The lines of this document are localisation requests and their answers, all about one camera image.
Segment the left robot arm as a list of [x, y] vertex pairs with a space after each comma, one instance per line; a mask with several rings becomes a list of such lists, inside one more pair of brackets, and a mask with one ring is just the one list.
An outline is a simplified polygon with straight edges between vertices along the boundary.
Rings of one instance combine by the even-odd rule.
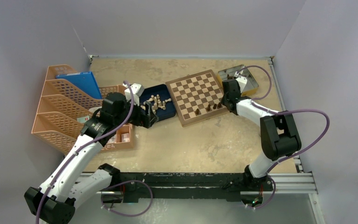
[[101, 165], [86, 180], [77, 179], [90, 160], [98, 154], [123, 125], [133, 124], [150, 128], [158, 121], [151, 104], [135, 105], [134, 95], [130, 99], [119, 92], [109, 93], [87, 121], [77, 140], [58, 168], [39, 187], [29, 187], [24, 197], [35, 222], [67, 224], [76, 209], [96, 192], [107, 189], [114, 191], [119, 186], [132, 183], [122, 181], [119, 169]]

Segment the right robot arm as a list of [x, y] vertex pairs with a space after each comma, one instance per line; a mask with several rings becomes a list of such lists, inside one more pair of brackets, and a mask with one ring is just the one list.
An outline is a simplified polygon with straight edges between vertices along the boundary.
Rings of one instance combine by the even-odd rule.
[[287, 158], [298, 151], [302, 144], [292, 115], [279, 115], [240, 93], [240, 84], [229, 79], [222, 82], [221, 104], [231, 113], [251, 120], [260, 127], [262, 152], [254, 162], [244, 169], [243, 184], [249, 190], [260, 186], [262, 178], [281, 158]]

